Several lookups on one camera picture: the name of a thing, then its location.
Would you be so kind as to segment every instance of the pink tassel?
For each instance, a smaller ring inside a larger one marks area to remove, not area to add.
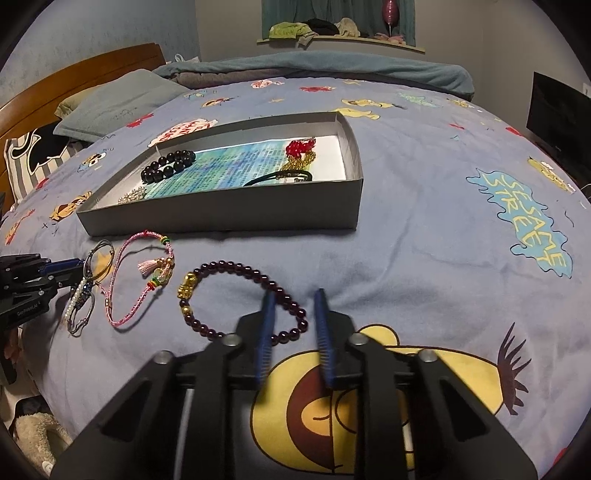
[[[144,277],[150,275],[154,270],[158,268],[158,260],[146,260],[145,262],[138,264],[138,270]]]

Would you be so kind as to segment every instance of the dark red bead bracelet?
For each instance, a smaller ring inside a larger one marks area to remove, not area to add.
[[[287,310],[290,315],[293,315],[297,320],[297,328],[292,328],[289,332],[282,331],[277,335],[271,335],[271,344],[273,346],[278,343],[287,343],[289,341],[295,342],[300,338],[300,335],[308,330],[308,321],[306,320],[306,311],[294,301],[283,288],[281,288],[276,281],[271,280],[269,276],[255,270],[252,267],[242,265],[241,263],[234,263],[231,261],[220,260],[219,262],[204,263],[201,267],[196,268],[192,272],[187,273],[183,283],[178,288],[178,297],[180,298],[179,305],[183,314],[185,323],[189,325],[195,332],[199,332],[202,337],[207,337],[209,340],[214,338],[221,338],[225,334],[217,332],[208,327],[206,324],[200,322],[193,315],[193,310],[189,305],[189,300],[193,295],[193,291],[202,281],[209,275],[216,273],[229,273],[239,277],[244,277],[247,280],[252,280],[254,283],[260,284],[265,290],[275,292],[275,299],[278,305],[281,305],[284,310]]]

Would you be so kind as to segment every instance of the window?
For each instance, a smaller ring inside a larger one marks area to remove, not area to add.
[[[262,36],[269,37],[269,29],[280,22],[305,22],[320,18],[332,23],[343,17],[351,18],[361,32],[373,37],[388,33],[382,18],[382,0],[261,0]],[[414,0],[397,0],[400,10],[398,26],[392,35],[402,34],[408,45],[415,46]]]

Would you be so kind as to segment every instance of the bedsheet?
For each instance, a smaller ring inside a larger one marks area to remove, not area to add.
[[[183,355],[207,345],[185,325],[177,286],[204,262],[232,260],[268,274],[309,312],[313,293],[324,288],[331,308],[390,348],[435,348],[541,476],[591,406],[591,205],[536,146],[476,105],[332,78],[194,91],[61,166],[9,214],[0,229],[2,252],[83,258],[98,239],[72,215],[76,205],[175,125],[335,109],[347,116],[361,153],[356,231],[170,235],[172,280],[130,324],[112,328],[99,296],[82,337],[70,337],[58,321],[62,291],[48,314],[26,325],[25,352],[39,389],[77,435],[154,352]],[[160,256],[153,243],[132,245],[115,284],[116,319],[144,287],[137,263]],[[251,282],[217,275],[201,283],[191,305],[202,322],[229,332],[261,299]],[[280,310],[277,331],[294,326]],[[315,343],[311,328],[273,349],[266,401],[238,395],[239,478],[351,473],[355,396],[322,390]]]

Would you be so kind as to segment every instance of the wooden headboard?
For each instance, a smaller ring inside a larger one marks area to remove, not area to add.
[[[110,82],[133,70],[154,70],[164,63],[160,46],[145,43],[103,53],[49,75],[0,108],[2,152],[6,140],[18,138],[35,128],[58,121],[59,118],[54,114],[56,108],[70,95]],[[6,212],[14,203],[14,195],[8,181],[3,154],[0,154],[0,192],[6,193]]]

